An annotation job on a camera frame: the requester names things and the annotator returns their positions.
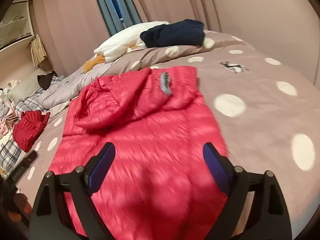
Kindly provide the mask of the white wall shelf unit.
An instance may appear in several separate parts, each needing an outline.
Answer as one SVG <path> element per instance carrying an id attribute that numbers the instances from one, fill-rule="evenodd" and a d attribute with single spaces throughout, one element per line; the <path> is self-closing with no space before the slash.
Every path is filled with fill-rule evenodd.
<path id="1" fill-rule="evenodd" d="M 28 1 L 12 3 L 1 20 L 1 54 L 27 47 L 33 38 Z"/>

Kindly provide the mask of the beige pleated lamp shade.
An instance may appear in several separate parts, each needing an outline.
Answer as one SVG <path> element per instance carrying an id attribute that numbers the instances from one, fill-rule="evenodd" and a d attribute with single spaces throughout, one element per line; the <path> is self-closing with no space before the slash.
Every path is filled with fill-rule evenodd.
<path id="1" fill-rule="evenodd" d="M 30 43 L 30 52 L 34 67 L 39 66 L 40 63 L 48 57 L 38 34 L 34 36 Z"/>

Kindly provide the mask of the grey crumpled quilt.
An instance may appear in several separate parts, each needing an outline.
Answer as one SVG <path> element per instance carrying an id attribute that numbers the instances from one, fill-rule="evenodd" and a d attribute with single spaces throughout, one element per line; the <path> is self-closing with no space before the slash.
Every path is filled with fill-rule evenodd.
<path id="1" fill-rule="evenodd" d="M 100 63 L 87 73 L 83 73 L 79 68 L 62 81 L 51 85 L 39 96 L 38 103 L 50 112 L 50 118 L 55 117 L 69 106 L 70 101 L 77 97 L 84 87 L 102 76 L 111 65 L 112 63 Z"/>

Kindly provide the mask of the beige pillow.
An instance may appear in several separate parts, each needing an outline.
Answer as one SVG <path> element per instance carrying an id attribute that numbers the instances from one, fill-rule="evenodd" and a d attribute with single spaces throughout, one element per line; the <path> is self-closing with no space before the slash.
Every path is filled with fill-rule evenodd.
<path id="1" fill-rule="evenodd" d="M 18 85 L 12 88 L 8 97 L 11 101 L 17 103 L 20 99 L 24 99 L 31 94 L 34 94 L 39 88 L 40 85 L 38 83 L 37 77 L 39 75 L 46 75 L 47 72 L 38 68 L 34 72 L 32 72 L 28 77 L 23 79 Z"/>

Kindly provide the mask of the plaid pillow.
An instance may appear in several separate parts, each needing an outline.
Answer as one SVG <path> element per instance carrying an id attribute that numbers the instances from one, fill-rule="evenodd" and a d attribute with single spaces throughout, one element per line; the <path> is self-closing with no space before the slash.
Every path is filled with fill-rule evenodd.
<path id="1" fill-rule="evenodd" d="M 7 178 L 15 168 L 22 152 L 31 150 L 33 144 L 49 122 L 49 110 L 39 103 L 40 96 L 48 89 L 39 87 L 31 94 L 9 100 L 8 114 L 13 115 L 13 122 L 1 119 L 1 177 Z"/>

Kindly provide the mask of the small black garment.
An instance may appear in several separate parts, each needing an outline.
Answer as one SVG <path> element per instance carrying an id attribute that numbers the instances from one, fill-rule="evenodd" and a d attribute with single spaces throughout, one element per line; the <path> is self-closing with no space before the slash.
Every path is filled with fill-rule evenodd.
<path id="1" fill-rule="evenodd" d="M 37 81 L 39 86 L 43 90 L 47 90 L 50 87 L 51 81 L 54 76 L 57 76 L 57 73 L 55 71 L 52 71 L 51 73 L 48 73 L 46 75 L 38 75 Z"/>

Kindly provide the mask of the folded red down jacket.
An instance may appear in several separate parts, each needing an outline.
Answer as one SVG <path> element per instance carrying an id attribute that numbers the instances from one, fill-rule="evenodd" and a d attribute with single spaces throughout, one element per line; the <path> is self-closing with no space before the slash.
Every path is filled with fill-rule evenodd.
<path id="1" fill-rule="evenodd" d="M 14 126 L 13 139 L 25 153 L 28 153 L 35 141 L 47 126 L 50 112 L 43 114 L 40 110 L 26 111 Z"/>

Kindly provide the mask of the pile of pink clothes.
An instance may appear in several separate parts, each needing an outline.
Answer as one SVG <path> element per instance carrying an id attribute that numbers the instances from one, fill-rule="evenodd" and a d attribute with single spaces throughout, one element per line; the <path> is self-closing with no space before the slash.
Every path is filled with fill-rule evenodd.
<path id="1" fill-rule="evenodd" d="M 7 87 L 1 88 L 1 138 L 8 134 L 19 120 L 15 103 L 9 98 L 9 92 L 19 83 L 20 80 L 13 79 Z"/>

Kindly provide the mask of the white goose plush toy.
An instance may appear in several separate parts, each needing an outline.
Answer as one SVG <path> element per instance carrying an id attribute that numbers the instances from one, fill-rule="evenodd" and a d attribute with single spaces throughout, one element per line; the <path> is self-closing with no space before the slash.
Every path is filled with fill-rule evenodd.
<path id="1" fill-rule="evenodd" d="M 169 24 L 169 22 L 154 21 L 139 23 L 114 34 L 94 50 L 95 56 L 84 63 L 82 72 L 89 72 L 96 64 L 110 63 L 117 60 L 127 53 L 128 48 L 139 47 L 139 44 L 144 43 L 140 39 L 142 32 L 163 24 Z"/>

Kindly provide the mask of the pink curtains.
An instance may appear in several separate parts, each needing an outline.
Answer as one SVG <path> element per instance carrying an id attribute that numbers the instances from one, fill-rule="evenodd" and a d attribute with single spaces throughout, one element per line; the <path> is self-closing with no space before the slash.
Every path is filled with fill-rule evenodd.
<path id="1" fill-rule="evenodd" d="M 128 23 L 199 20 L 220 31 L 214 0 L 122 0 Z M 30 0 L 31 22 L 47 52 L 41 68 L 69 75 L 121 29 L 110 0 Z"/>

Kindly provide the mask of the dark navy folded garment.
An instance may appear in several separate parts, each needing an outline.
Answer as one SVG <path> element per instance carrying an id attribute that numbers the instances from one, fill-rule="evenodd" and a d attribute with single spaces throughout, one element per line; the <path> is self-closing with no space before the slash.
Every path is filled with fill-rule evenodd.
<path id="1" fill-rule="evenodd" d="M 204 24 L 191 19 L 162 24 L 142 32 L 140 39 L 148 48 L 201 46 L 204 41 Z"/>

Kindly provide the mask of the pink hooded down jacket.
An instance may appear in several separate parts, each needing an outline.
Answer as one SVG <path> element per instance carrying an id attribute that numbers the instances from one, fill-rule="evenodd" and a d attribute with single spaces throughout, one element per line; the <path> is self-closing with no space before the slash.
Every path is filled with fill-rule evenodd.
<path id="1" fill-rule="evenodd" d="M 116 157 L 92 201 L 116 239 L 204 239 L 225 204 L 204 161 L 227 155 L 197 70 L 103 76 L 69 106 L 50 170 L 71 172 L 111 142 Z"/>

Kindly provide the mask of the brown polka dot duvet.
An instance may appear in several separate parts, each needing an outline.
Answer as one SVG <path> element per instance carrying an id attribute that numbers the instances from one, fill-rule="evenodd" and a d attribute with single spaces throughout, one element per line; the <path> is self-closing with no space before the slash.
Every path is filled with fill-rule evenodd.
<path id="1" fill-rule="evenodd" d="M 236 37 L 206 33 L 202 47 L 138 49 L 102 75 L 192 66 L 232 163 L 271 170 L 297 236 L 319 206 L 319 91 L 302 74 Z"/>

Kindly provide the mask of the blue grey sheer curtain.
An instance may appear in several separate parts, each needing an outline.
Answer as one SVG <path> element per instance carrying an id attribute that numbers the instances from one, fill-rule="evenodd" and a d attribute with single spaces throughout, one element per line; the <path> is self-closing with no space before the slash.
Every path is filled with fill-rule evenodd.
<path id="1" fill-rule="evenodd" d="M 97 2 L 111 36 L 142 22 L 133 0 L 97 0 Z"/>

